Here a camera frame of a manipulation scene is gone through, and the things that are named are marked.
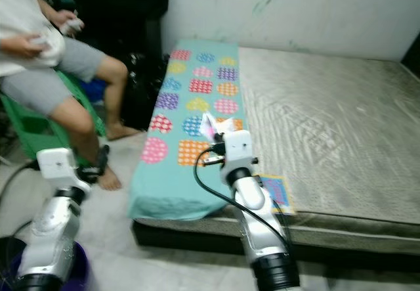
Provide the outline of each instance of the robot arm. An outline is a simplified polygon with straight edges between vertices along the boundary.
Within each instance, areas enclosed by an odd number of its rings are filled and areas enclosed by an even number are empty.
[[[229,131],[216,137],[213,151],[218,155],[203,161],[222,163],[220,178],[232,190],[241,206],[236,217],[241,225],[242,243],[260,291],[292,290],[299,286],[297,265],[290,252],[283,226],[272,213],[268,191],[253,176],[251,135]]]
[[[98,155],[100,167],[80,168],[71,150],[56,148],[38,152],[42,176],[56,189],[35,217],[30,243],[22,254],[14,290],[60,290],[74,262],[74,238],[79,230],[80,205],[88,198],[95,176],[107,162],[108,146]]]

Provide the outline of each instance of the gray shorts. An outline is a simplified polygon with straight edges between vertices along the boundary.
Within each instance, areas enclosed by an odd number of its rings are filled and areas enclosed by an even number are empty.
[[[85,82],[93,79],[105,54],[85,43],[65,37],[66,50],[57,70]],[[0,78],[6,96],[36,112],[48,116],[72,93],[52,68],[25,70]]]

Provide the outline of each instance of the man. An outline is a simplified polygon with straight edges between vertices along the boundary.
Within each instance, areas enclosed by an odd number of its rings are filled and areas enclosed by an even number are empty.
[[[53,70],[90,81],[108,83],[104,101],[106,129],[110,140],[135,134],[137,130],[120,122],[125,65],[104,53],[63,37],[56,27],[76,18],[69,11],[56,12],[43,0],[0,0],[0,88],[1,91],[64,127],[78,153],[94,162],[99,149],[95,125],[89,113],[72,97]],[[32,42],[44,37],[46,44]],[[99,185],[107,190],[121,188],[115,173],[106,168]]]

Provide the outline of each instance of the black bed base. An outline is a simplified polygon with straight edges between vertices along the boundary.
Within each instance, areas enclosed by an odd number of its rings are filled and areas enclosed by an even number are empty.
[[[131,229],[137,244],[141,246],[243,255],[242,244],[237,237],[162,229],[136,221],[133,221]],[[294,249],[299,261],[318,262],[334,267],[379,271],[418,272],[420,270],[419,256],[339,250],[308,245],[294,245]]]

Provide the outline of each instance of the hand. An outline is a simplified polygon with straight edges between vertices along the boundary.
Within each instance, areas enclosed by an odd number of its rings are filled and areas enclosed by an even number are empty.
[[[34,45],[31,43],[31,39],[38,37],[39,34],[24,34],[17,35],[12,38],[2,39],[0,50],[9,55],[18,56],[20,58],[35,58],[48,48],[47,45]]]
[[[57,26],[58,28],[60,28],[61,26],[64,25],[65,22],[67,22],[68,20],[74,20],[75,18],[77,18],[77,16],[73,12],[66,11],[66,10],[61,10],[61,11],[55,12],[50,17],[50,21],[55,26]]]

